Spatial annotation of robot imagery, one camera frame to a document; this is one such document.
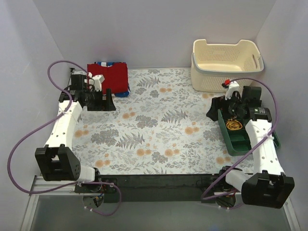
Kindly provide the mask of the red garment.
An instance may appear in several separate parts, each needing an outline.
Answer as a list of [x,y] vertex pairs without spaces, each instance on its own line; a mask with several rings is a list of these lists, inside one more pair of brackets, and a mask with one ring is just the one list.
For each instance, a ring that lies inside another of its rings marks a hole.
[[87,64],[87,71],[95,75],[103,75],[105,80],[102,84],[103,95],[106,89],[111,89],[112,94],[128,90],[128,67],[125,62],[118,62],[110,67],[98,64]]

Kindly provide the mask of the blue patterned trousers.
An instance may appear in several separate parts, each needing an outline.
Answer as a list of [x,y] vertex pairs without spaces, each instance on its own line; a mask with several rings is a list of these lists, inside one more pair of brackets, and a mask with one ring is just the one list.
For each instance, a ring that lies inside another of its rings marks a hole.
[[[98,64],[100,66],[110,67],[110,66],[113,66],[114,64],[118,64],[118,62],[95,62],[95,64]],[[119,93],[114,93],[114,95],[116,97],[119,97],[119,98],[128,97],[130,95],[129,84],[128,84],[128,90],[127,91],[119,92]]]

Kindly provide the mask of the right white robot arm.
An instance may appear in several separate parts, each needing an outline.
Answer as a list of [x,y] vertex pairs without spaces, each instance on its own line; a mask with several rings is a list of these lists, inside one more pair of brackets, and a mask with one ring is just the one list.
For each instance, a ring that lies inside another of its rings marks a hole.
[[243,119],[250,140],[254,173],[247,175],[235,167],[227,167],[218,178],[218,187],[223,191],[237,189],[246,205],[281,208],[295,182],[285,175],[278,160],[271,113],[261,105],[262,89],[245,86],[240,93],[237,83],[223,84],[223,87],[227,90],[225,96],[213,98],[206,115],[213,121],[218,121],[219,113],[226,113],[231,119]]

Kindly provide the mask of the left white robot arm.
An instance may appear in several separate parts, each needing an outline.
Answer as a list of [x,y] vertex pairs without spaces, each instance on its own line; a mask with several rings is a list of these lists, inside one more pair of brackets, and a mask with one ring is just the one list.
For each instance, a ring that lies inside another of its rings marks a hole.
[[82,166],[73,153],[74,130],[83,108],[88,111],[114,111],[116,108],[111,89],[103,93],[103,75],[72,74],[71,81],[59,97],[60,118],[44,147],[36,149],[35,158],[46,181],[86,182],[86,187],[95,193],[102,188],[102,180],[96,176],[96,168]]

